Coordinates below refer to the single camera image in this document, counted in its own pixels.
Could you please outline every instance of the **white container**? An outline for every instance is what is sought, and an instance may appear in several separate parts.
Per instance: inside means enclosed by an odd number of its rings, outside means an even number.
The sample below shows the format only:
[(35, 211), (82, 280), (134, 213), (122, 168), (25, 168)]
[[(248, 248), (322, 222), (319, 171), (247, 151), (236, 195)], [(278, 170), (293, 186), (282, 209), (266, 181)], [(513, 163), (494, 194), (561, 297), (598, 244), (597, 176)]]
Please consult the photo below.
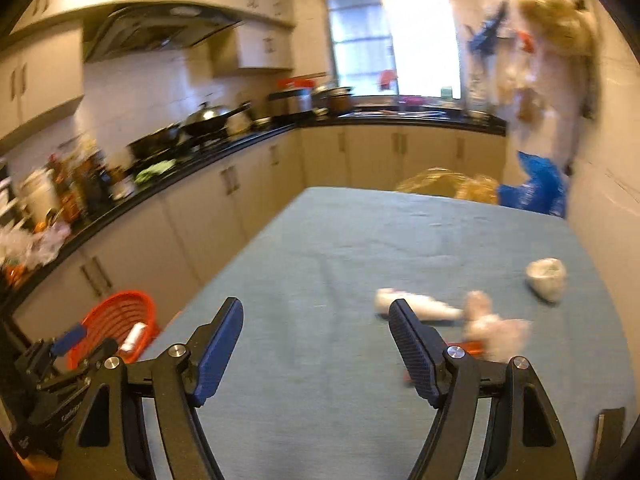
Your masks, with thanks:
[(22, 196), (31, 218), (37, 224), (47, 221), (47, 214), (60, 210), (60, 200), (51, 181), (53, 170), (36, 170), (22, 183)]

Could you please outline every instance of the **blue gripper pad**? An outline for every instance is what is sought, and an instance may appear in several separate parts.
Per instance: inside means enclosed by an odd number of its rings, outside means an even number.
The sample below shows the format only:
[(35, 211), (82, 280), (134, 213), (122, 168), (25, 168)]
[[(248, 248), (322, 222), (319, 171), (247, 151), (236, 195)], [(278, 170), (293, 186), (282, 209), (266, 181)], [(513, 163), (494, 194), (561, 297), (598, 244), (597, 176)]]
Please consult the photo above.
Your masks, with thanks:
[[(205, 327), (213, 326), (214, 328), (217, 326), (217, 329), (212, 334), (206, 347), (198, 352), (200, 354), (199, 362), (197, 363), (198, 381), (191, 395), (196, 407), (202, 406), (209, 397), (216, 393), (222, 380), (222, 375), (225, 373), (226, 365), (231, 358), (231, 353), (240, 336), (243, 321), (242, 303), (236, 298), (228, 298), (213, 322), (210, 325), (205, 325)], [(195, 356), (193, 350), (191, 348), (192, 358)]]
[(405, 300), (396, 300), (389, 307), (389, 330), (400, 351), (419, 396), (440, 408), (446, 392), (438, 380), (446, 377), (443, 352), (446, 344), (432, 326), (423, 325)]
[(86, 327), (82, 323), (73, 325), (53, 343), (51, 354), (55, 357), (65, 355), (86, 337)]

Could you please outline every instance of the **countertop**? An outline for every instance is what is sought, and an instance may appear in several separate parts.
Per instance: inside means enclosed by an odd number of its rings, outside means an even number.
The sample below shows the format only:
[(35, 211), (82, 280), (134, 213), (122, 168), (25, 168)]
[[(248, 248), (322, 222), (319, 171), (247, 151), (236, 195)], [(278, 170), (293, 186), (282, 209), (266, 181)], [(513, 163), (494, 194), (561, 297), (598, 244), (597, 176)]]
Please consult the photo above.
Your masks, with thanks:
[(114, 204), (114, 207), (100, 218), (95, 219), (90, 223), (85, 223), (78, 228), (74, 229), (73, 235), (65, 243), (60, 250), (60, 254), (57, 259), (50, 264), (41, 267), (32, 272), (28, 278), (26, 278), (22, 284), (14, 288), (7, 297), (4, 298), (0, 304), (0, 318), (4, 319), (9, 328), (18, 337), (23, 339), (25, 344), (28, 341), (21, 335), (19, 329), (13, 322), (11, 316), (20, 306), (20, 304), (28, 297), (28, 295), (41, 283), (43, 280), (56, 269), (67, 257), (71, 256), (73, 252), (78, 250), (85, 242), (90, 240), (93, 236), (98, 234), (102, 229), (107, 227), (113, 221), (120, 216), (129, 212), (138, 204), (151, 198), (155, 194), (161, 192), (167, 187), (179, 182), (190, 174), (195, 173), (202, 168), (205, 168), (209, 164), (213, 164), (226, 156), (232, 155), (244, 148), (252, 146), (258, 142), (277, 136), (279, 134), (288, 132), (297, 127), (315, 127), (315, 126), (332, 126), (340, 124), (403, 124), (403, 125), (417, 125), (417, 126), (437, 126), (444, 128), (452, 128), (456, 130), (469, 130), (483, 133), (490, 133), (499, 136), (503, 136), (506, 133), (506, 124), (500, 119), (493, 118), (490, 123), (484, 121), (474, 121), (468, 118), (453, 117), (447, 120), (434, 120), (431, 118), (420, 118), (409, 115), (388, 115), (384, 117), (370, 117), (370, 118), (354, 118), (354, 117), (340, 117), (340, 118), (324, 118), (321, 120), (304, 119), (295, 124), (286, 124), (280, 127), (274, 127), (269, 130), (260, 132), (248, 132), (242, 136), (233, 137), (224, 146), (216, 147), (216, 149), (203, 150), (201, 153), (188, 157), (186, 160), (177, 164), (172, 170), (168, 171), (164, 175), (157, 177), (147, 184), (138, 186), (137, 192), (123, 200)]
[[(558, 306), (524, 283), (532, 260), (568, 268)], [(229, 480), (405, 479), (435, 410), (402, 382), (401, 357), (374, 295), (391, 286), (461, 305), (481, 289), (506, 318), (532, 321), (523, 354), (553, 403), (584, 476), (596, 416), (626, 407), (635, 386), (604, 284), (561, 219), (445, 198), (311, 188), (300, 195), (147, 349), (153, 358), (210, 322), (227, 296), (244, 327), (216, 395), (197, 410)], [(440, 325), (446, 341), (459, 324)], [(145, 399), (149, 415), (152, 400)], [(478, 405), (461, 480), (475, 478), (489, 400)], [(157, 423), (147, 428), (158, 480), (171, 478)]]

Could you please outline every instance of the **yellow plastic bag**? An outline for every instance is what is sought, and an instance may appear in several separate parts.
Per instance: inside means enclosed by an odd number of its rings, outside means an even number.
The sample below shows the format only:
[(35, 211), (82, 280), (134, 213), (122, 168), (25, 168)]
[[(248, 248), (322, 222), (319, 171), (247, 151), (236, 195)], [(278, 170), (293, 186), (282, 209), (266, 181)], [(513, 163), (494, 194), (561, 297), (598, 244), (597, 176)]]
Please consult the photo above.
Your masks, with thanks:
[(443, 168), (431, 168), (401, 182), (396, 191), (497, 205), (497, 188), (498, 181), (489, 176), (471, 178)]

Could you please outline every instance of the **range hood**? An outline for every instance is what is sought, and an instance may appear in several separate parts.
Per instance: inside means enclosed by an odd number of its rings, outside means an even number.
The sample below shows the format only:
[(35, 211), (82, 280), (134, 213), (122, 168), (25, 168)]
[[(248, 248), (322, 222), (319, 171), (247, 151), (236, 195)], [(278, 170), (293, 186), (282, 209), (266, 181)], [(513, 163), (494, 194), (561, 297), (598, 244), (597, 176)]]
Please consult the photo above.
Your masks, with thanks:
[(125, 7), (107, 17), (86, 60), (100, 61), (133, 52), (187, 48), (239, 21), (218, 9), (191, 4)]

